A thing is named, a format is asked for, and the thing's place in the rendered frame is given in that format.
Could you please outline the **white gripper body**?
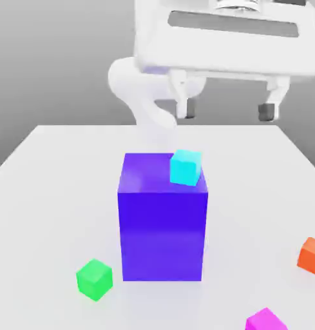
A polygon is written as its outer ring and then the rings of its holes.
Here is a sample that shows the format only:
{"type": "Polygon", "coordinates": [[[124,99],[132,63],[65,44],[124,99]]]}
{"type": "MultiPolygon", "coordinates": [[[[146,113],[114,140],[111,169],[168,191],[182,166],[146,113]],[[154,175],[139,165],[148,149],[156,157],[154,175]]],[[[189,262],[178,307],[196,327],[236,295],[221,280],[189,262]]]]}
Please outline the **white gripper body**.
{"type": "Polygon", "coordinates": [[[216,10],[215,0],[134,0],[137,66],[253,76],[315,76],[315,8],[264,3],[259,12],[216,10]]]}

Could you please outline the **small cyan cube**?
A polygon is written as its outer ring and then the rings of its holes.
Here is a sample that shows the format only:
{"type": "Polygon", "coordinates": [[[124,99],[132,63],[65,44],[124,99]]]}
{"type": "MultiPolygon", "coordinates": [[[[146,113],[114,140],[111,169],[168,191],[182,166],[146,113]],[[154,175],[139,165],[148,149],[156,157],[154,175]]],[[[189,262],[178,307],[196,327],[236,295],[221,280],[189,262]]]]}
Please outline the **small cyan cube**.
{"type": "Polygon", "coordinates": [[[196,186],[202,171],[202,153],[177,150],[170,160],[170,182],[196,186]]]}

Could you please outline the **small orange cube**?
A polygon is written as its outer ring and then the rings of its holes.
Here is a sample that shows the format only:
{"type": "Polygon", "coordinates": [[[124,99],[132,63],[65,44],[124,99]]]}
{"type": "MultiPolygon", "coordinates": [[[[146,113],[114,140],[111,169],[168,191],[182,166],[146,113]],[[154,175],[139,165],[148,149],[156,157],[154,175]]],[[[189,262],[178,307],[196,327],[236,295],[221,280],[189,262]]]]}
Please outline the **small orange cube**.
{"type": "Polygon", "coordinates": [[[297,266],[315,274],[315,238],[309,237],[302,245],[297,266]]]}

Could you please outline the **small green cube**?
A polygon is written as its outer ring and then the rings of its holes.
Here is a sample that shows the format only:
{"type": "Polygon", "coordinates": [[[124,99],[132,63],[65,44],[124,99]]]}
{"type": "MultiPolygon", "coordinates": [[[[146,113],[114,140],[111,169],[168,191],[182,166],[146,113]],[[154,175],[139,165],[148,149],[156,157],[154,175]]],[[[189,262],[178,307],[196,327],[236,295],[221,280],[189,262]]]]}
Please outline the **small green cube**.
{"type": "Polygon", "coordinates": [[[100,300],[113,287],[112,268],[95,258],[76,272],[76,279],[78,290],[93,301],[100,300]]]}

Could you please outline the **small magenta cube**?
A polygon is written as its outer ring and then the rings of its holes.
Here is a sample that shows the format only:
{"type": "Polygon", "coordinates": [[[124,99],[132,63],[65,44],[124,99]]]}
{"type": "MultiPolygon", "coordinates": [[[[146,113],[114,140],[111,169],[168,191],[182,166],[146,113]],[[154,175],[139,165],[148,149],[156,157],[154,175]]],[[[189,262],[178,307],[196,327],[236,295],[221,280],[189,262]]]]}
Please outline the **small magenta cube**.
{"type": "Polygon", "coordinates": [[[269,308],[264,308],[246,320],[245,330],[288,330],[288,328],[269,308]]]}

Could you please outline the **large purple box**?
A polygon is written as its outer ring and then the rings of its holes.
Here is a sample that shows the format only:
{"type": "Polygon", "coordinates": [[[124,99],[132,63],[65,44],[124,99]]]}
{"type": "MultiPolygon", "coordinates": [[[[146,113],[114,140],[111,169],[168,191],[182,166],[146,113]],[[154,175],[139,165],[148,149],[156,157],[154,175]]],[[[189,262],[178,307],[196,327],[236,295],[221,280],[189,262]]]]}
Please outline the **large purple box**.
{"type": "Polygon", "coordinates": [[[125,281],[200,281],[208,188],[170,181],[170,153],[126,153],[117,191],[125,281]]]}

